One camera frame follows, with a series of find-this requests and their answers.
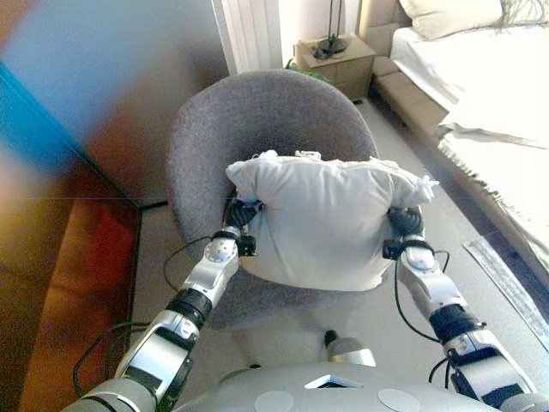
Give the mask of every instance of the white curtain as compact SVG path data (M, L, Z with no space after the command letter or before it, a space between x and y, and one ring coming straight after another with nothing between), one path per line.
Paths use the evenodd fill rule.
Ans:
M231 75L282 67L278 0L212 0Z

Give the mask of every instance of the lamp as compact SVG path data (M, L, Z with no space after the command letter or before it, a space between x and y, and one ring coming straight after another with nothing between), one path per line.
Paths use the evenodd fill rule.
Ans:
M344 39L340 39L340 22L341 22L341 2L340 7L337 13L337 30L335 33L332 33L332 14L334 7L334 0L329 2L329 27L328 27L328 38L320 40L318 43L318 48L320 48L324 54L333 55L336 53L343 52L347 49L347 42Z

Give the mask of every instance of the bed frame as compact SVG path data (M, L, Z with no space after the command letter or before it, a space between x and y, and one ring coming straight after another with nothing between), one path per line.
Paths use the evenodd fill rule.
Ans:
M411 25L412 22L398 0L362 0L358 36L377 54L372 69L371 91L379 94L389 104L391 110L412 131L413 136L418 138L436 157L437 162L451 173L542 284L549 289L549 272L494 198L481 184L470 179L437 149L440 140L436 132L437 126L448 112L412 83L389 59L395 30Z

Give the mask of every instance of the black lamp base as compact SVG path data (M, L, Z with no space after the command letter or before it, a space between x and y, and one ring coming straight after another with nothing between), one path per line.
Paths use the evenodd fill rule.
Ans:
M326 39L318 42L318 48L320 48L326 54L337 54L347 49L347 42L344 39L335 37L335 34L327 37Z

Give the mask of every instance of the white bedsheet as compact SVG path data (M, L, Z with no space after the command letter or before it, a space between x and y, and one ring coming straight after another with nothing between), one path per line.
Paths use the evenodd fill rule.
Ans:
M407 27L391 58L449 111L439 149L486 188L549 272L549 27L433 41Z
M549 271L549 150L453 131L438 148L486 188Z
M520 29L494 37L441 125L549 148L549 28Z
M395 31L390 58L402 73L450 111L468 89L469 80L477 78L479 69L492 67L498 52L504 51L505 61L516 61L521 43L527 44L532 33L539 37L543 32L539 26L486 28L425 40L412 27L403 27Z

